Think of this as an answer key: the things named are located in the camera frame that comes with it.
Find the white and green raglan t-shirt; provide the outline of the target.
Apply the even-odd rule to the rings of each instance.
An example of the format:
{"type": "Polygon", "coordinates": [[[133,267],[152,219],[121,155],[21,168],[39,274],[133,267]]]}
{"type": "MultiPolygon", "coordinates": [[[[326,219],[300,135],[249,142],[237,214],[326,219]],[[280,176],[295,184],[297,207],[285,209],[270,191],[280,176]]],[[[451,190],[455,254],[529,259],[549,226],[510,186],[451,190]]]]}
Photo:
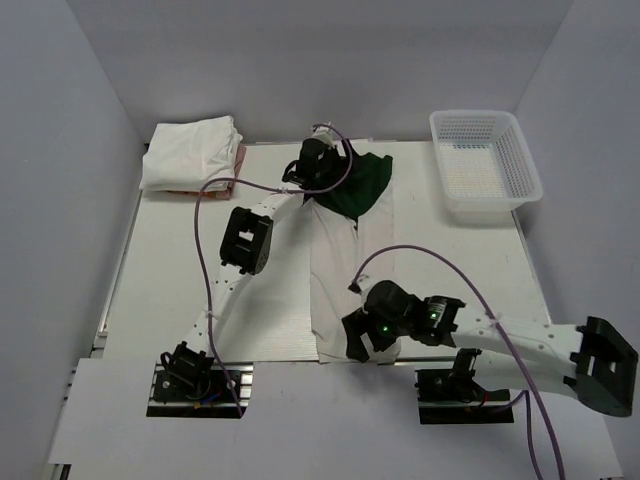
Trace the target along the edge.
{"type": "Polygon", "coordinates": [[[394,243],[393,157],[356,156],[348,178],[310,211],[311,331],[320,362],[344,362],[342,318],[361,305],[348,286],[366,258],[394,243]]]}

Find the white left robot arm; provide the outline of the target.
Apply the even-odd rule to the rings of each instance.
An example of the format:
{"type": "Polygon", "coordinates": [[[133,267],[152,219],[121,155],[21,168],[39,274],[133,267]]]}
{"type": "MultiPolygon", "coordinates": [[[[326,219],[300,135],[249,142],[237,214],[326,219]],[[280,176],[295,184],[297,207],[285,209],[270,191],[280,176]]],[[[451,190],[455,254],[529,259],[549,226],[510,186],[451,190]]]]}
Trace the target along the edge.
{"type": "Polygon", "coordinates": [[[240,294],[253,276],[267,264],[275,226],[301,208],[307,197],[324,195],[339,188],[353,170],[354,157],[324,157],[321,160],[298,158],[285,168],[282,182],[269,187],[248,180],[218,177],[207,180],[196,194],[193,232],[196,254],[205,282],[206,324],[195,327],[207,343],[205,353],[220,364],[216,347],[216,329],[229,318],[240,294]],[[256,205],[232,210],[219,250],[218,276],[212,279],[204,258],[200,237],[201,203],[210,186],[219,183],[242,184],[265,191],[268,195],[256,205]]]}

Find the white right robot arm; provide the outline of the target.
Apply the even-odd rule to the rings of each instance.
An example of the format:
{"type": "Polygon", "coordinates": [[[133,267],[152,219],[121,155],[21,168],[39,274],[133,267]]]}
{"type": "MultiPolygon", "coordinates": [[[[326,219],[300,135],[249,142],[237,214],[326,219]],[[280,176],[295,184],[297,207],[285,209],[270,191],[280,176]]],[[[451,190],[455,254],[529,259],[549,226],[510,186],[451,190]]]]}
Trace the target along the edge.
{"type": "Polygon", "coordinates": [[[574,397],[604,415],[631,415],[639,355],[608,321],[583,325],[536,325],[495,321],[459,299],[419,299],[403,291],[370,293],[342,320],[346,355],[366,362],[398,338],[447,346],[476,356],[502,380],[522,377],[546,392],[574,397]]]}

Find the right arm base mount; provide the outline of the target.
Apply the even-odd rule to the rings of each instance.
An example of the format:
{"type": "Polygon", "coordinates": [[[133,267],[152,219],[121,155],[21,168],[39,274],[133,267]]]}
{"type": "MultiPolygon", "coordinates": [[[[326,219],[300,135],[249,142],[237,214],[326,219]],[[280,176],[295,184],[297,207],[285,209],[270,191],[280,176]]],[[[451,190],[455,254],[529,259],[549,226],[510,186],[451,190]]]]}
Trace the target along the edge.
{"type": "Polygon", "coordinates": [[[486,390],[474,379],[480,349],[461,349],[447,368],[416,371],[421,425],[512,424],[513,404],[508,390],[486,390]]]}

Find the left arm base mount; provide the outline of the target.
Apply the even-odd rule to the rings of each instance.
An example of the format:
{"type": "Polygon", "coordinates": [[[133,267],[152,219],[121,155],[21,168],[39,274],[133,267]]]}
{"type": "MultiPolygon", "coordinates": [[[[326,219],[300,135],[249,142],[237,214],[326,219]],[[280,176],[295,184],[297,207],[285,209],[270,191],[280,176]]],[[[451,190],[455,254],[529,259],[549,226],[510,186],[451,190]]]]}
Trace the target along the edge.
{"type": "Polygon", "coordinates": [[[225,370],[182,342],[156,363],[146,416],[239,419],[248,407],[252,382],[250,366],[225,370]]]}

